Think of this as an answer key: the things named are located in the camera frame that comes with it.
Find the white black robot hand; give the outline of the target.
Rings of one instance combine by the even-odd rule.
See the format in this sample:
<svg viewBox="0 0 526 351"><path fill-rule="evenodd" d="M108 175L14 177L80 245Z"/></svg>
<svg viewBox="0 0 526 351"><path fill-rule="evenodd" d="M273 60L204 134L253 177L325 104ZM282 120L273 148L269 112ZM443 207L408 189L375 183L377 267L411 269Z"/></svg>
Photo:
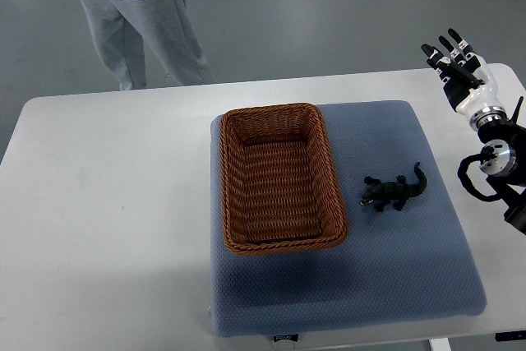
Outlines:
<svg viewBox="0 0 526 351"><path fill-rule="evenodd" d="M504 106L496 97L496 80L485 59L454 29L448 29L448 35L439 37L445 53L430 44L423 44L421 50L439 76L450 107L475 131L489 122L506 120Z"/></svg>

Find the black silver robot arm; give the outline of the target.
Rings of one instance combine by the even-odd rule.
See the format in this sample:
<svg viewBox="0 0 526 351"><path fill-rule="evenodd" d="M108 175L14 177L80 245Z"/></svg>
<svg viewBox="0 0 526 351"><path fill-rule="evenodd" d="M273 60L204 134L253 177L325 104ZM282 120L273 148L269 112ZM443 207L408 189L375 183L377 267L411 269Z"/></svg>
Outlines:
<svg viewBox="0 0 526 351"><path fill-rule="evenodd" d="M511 119L490 122L479 131L484 143L482 153L487 155L480 169L494 191L483 200L506 203L504 220L521 233L525 232L525 192L517 192L515 188L525 187L525 128L518 124L523 101L519 98Z"/></svg>

